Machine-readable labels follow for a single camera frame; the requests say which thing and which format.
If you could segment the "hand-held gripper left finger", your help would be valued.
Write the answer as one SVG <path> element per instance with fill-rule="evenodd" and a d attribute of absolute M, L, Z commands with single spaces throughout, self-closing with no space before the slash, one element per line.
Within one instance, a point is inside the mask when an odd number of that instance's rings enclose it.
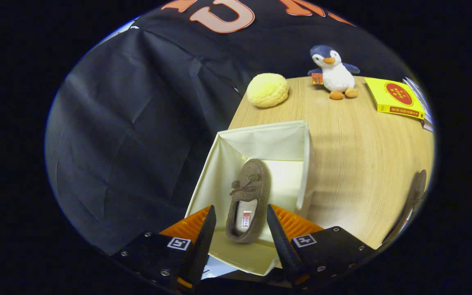
<path fill-rule="evenodd" d="M 167 293 L 192 293 L 202 279 L 215 226 L 209 205 L 160 233 L 142 232 L 111 259 Z"/>

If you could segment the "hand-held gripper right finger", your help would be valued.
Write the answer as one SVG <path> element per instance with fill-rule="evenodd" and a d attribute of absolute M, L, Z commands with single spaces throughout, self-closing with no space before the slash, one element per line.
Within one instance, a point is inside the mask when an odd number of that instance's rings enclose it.
<path fill-rule="evenodd" d="M 324 287 L 378 254 L 339 226 L 324 229 L 274 204 L 268 204 L 267 223 L 285 278 L 293 289 Z"/>

